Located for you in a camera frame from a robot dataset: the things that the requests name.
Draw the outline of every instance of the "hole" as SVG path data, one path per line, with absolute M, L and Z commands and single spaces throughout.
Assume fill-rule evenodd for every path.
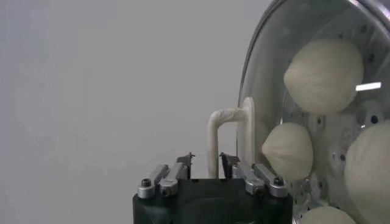
M 378 123 L 378 117 L 376 117 L 375 115 L 371 117 L 371 123 L 373 124 L 376 124 Z
M 368 55 L 368 62 L 371 63 L 374 61 L 374 58 L 375 58 L 375 55 L 374 54 L 370 54 Z
M 367 31 L 367 25 L 363 25 L 361 28 L 360 28 L 360 32 L 361 33 L 365 33 Z

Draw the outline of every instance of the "steamed bun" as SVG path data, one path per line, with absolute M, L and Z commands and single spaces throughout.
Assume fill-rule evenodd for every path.
M 262 148 L 275 172 L 286 180 L 307 177 L 313 165 L 313 148 L 306 129 L 298 124 L 276 126 Z
M 292 59 L 284 82 L 304 110 L 323 115 L 345 109 L 363 81 L 359 49 L 347 40 L 314 40 Z
M 308 211 L 302 217 L 302 224 L 356 224 L 352 218 L 342 210 L 325 206 Z
M 370 224 L 390 222 L 390 121 L 365 130 L 349 147 L 348 193 Z

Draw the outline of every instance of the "transparent dome cover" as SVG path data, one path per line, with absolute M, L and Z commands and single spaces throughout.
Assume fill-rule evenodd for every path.
M 292 59 L 317 39 L 343 39 L 360 51 L 364 77 L 355 98 L 337 113 L 313 114 L 290 96 L 283 81 Z M 365 130 L 390 118 L 390 34 L 377 16 L 358 1 L 275 1 L 255 32 L 246 58 L 239 106 L 255 104 L 255 161 L 272 166 L 261 152 L 276 126 L 304 126 L 313 145 L 313 168 L 307 178 L 289 182 L 294 221 L 318 206 L 330 205 L 357 223 L 369 223 L 352 202 L 344 179 L 347 151 Z M 238 130 L 238 155 L 244 157 Z

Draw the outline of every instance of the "white bent pipe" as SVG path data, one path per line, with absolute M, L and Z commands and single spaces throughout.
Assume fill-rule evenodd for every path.
M 247 151 L 253 154 L 254 150 L 254 106 L 253 99 L 247 97 L 242 108 L 228 108 L 215 111 L 207 123 L 207 163 L 208 177 L 218 178 L 218 128 L 227 122 L 242 122 L 247 130 L 245 141 L 248 142 Z

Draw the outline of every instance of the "black machine base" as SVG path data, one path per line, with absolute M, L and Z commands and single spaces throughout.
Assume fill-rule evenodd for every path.
M 133 197 L 134 224 L 291 224 L 293 199 L 265 189 L 251 195 L 243 179 L 179 180 L 179 191 L 163 197 Z

